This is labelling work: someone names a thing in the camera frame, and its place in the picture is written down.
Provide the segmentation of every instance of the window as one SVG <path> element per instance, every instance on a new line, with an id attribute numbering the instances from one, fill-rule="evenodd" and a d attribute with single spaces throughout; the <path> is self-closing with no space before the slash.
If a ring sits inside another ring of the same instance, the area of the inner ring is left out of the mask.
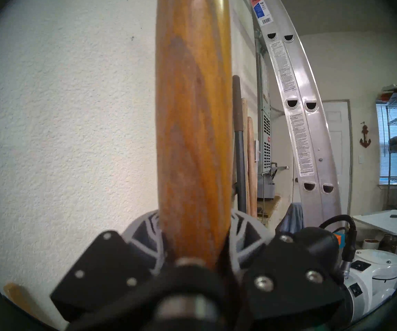
<path id="1" fill-rule="evenodd" d="M 385 104 L 377 104 L 378 115 L 378 129 L 380 131 L 380 184 L 387 184 L 389 180 L 389 130 L 387 125 L 387 112 Z M 397 118 L 397 109 L 389 109 L 389 120 Z M 390 137 L 397 136 L 397 125 L 390 126 Z M 396 184 L 397 181 L 392 180 L 397 178 L 397 153 L 392 153 L 391 160 L 391 184 Z"/>

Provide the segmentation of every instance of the white door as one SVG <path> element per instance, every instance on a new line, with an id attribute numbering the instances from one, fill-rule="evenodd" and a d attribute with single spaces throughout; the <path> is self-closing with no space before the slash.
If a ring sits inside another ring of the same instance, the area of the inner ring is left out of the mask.
<path id="1" fill-rule="evenodd" d="M 328 122 L 332 152 L 337 170 L 341 213 L 347 214 L 349 210 L 349 192 L 351 187 L 351 130 L 349 124 L 349 106 L 347 102 L 323 102 L 323 108 Z M 295 181 L 293 184 L 293 201 L 301 201 L 298 183 Z"/>

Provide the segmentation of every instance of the extension ladder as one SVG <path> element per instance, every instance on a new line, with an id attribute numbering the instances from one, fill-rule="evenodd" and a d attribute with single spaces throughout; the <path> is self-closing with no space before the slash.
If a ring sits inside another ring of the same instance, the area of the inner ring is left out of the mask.
<path id="1" fill-rule="evenodd" d="M 297 162 L 305 226 L 341 214 L 321 98 L 306 53 L 281 0 L 250 0 L 267 45 Z"/>

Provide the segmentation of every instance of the wooden stick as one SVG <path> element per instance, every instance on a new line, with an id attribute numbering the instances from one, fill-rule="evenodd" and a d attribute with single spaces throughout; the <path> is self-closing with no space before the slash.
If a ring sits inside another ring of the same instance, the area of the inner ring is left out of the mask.
<path id="1" fill-rule="evenodd" d="M 230 226 L 233 164 L 228 0 L 158 0 L 160 224 L 172 259 L 215 268 Z"/>
<path id="2" fill-rule="evenodd" d="M 248 177 L 248 100 L 245 98 L 241 99 L 241 105 L 243 109 L 243 148 L 244 148 L 244 176 L 246 177 L 246 203 L 247 203 L 247 214 L 252 216 L 251 212 L 251 194 L 249 192 L 249 177 Z"/>
<path id="3" fill-rule="evenodd" d="M 14 302 L 17 306 L 23 309 L 29 315 L 32 315 L 37 319 L 37 316 L 33 313 L 30 304 L 26 300 L 25 296 L 22 293 L 22 289 L 19 285 L 9 282 L 4 286 L 4 292 L 7 295 L 7 298 Z"/>
<path id="4" fill-rule="evenodd" d="M 257 217 L 257 164 L 255 163 L 254 125 L 248 117 L 248 177 L 249 195 L 251 199 L 251 216 Z"/>

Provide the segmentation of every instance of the red anchor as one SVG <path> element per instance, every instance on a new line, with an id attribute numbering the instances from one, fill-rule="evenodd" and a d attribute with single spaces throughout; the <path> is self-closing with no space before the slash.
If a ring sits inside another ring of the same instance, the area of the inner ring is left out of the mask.
<path id="1" fill-rule="evenodd" d="M 360 145 L 362 145 L 364 148 L 367 148 L 367 147 L 370 145 L 370 143 L 372 142 L 372 140 L 369 139 L 369 142 L 367 142 L 367 140 L 366 140 L 367 133 L 369 132 L 369 131 L 367 130 L 367 126 L 366 126 L 366 125 L 363 126 L 363 130 L 362 130 L 361 132 L 362 132 L 363 135 L 364 135 L 364 141 L 363 141 L 363 139 L 360 139 Z"/>

